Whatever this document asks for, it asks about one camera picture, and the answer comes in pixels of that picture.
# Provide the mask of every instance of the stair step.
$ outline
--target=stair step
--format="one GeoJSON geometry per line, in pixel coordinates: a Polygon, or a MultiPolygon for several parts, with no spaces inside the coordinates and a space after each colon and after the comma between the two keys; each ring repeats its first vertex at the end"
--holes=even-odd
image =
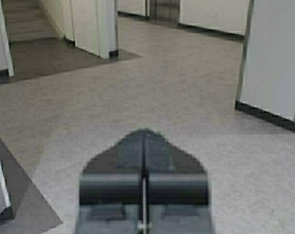
{"type": "Polygon", "coordinates": [[[41,10],[29,10],[25,12],[12,12],[5,14],[7,23],[34,21],[44,18],[41,10]]]}
{"type": "Polygon", "coordinates": [[[44,31],[11,34],[9,36],[9,42],[20,42],[47,38],[55,38],[55,33],[52,29],[44,31]]]}
{"type": "Polygon", "coordinates": [[[39,5],[34,0],[3,2],[3,12],[5,14],[10,12],[24,12],[24,11],[35,10],[35,9],[39,9],[39,5]]]}
{"type": "Polygon", "coordinates": [[[8,34],[42,31],[47,29],[52,29],[52,27],[46,19],[16,23],[13,22],[8,23],[6,26],[8,34]]]}

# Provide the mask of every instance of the speckled floor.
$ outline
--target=speckled floor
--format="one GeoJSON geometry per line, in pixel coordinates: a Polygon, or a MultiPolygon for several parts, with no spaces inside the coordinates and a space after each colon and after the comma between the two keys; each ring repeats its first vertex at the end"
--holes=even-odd
{"type": "Polygon", "coordinates": [[[63,221],[46,233],[74,232],[86,162],[150,127],[206,167],[217,234],[295,234],[295,134],[233,109],[242,43],[119,25],[140,58],[0,86],[0,136],[63,221]]]}

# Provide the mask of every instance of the black baseboard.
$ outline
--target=black baseboard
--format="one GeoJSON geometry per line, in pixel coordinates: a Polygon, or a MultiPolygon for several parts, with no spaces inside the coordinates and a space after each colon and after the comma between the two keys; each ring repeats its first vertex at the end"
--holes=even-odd
{"type": "Polygon", "coordinates": [[[7,76],[9,76],[9,70],[8,69],[0,71],[0,77],[7,77],[7,76]]]}
{"type": "Polygon", "coordinates": [[[14,219],[14,213],[12,207],[6,208],[1,214],[0,214],[0,225],[11,221],[14,219]]]}
{"type": "Polygon", "coordinates": [[[66,38],[66,36],[64,37],[64,41],[67,43],[67,44],[71,44],[73,47],[75,47],[75,41],[74,40],[69,40],[66,38]]]}
{"type": "Polygon", "coordinates": [[[196,30],[198,32],[204,32],[204,33],[214,33],[220,36],[228,36],[228,37],[233,37],[234,39],[237,40],[244,40],[244,36],[243,35],[239,35],[239,34],[234,34],[234,33],[228,33],[228,32],[223,32],[220,30],[216,30],[216,29],[209,29],[209,28],[203,28],[200,26],[193,26],[193,25],[188,25],[188,24],[184,24],[184,23],[178,23],[178,26],[181,28],[185,28],[185,29],[192,29],[192,30],[196,30]]]}
{"type": "Polygon", "coordinates": [[[109,57],[119,56],[119,50],[114,50],[109,52],[109,57]]]}
{"type": "Polygon", "coordinates": [[[250,106],[248,104],[245,104],[239,101],[236,101],[235,109],[295,133],[294,121],[283,118],[281,116],[274,115],[270,112],[263,111],[261,109],[258,109],[256,107],[250,106]]]}
{"type": "Polygon", "coordinates": [[[126,12],[122,12],[122,11],[118,11],[118,16],[132,17],[132,18],[136,18],[138,20],[149,20],[150,19],[149,16],[140,16],[140,15],[126,13],[126,12]]]}

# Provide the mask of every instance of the doorway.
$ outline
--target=doorway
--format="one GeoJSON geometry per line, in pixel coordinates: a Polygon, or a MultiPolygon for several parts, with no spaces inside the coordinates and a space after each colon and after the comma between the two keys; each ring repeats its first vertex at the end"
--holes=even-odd
{"type": "Polygon", "coordinates": [[[180,0],[151,0],[151,19],[178,23],[180,0]]]}

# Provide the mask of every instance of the gray tile floor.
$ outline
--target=gray tile floor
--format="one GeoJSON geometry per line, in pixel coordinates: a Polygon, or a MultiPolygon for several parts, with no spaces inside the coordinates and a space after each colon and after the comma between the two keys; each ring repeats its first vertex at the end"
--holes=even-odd
{"type": "Polygon", "coordinates": [[[102,59],[54,38],[14,42],[10,50],[15,76],[0,77],[0,85],[139,57],[120,49],[118,57],[102,59]]]}
{"type": "Polygon", "coordinates": [[[0,136],[63,221],[47,234],[74,232],[79,172],[138,127],[201,160],[217,234],[295,234],[295,134],[233,109],[242,43],[119,25],[140,58],[0,86],[0,136]]]}

